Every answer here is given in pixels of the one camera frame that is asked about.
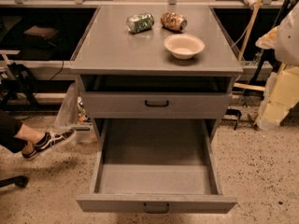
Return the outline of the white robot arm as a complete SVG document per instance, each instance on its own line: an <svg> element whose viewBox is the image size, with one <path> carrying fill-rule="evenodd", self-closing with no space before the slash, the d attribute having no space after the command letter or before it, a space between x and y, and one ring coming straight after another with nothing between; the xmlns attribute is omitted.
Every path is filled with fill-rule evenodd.
<svg viewBox="0 0 299 224"><path fill-rule="evenodd" d="M280 25L258 38L255 46L273 49L278 61L299 65L299 4L288 13Z"/></svg>

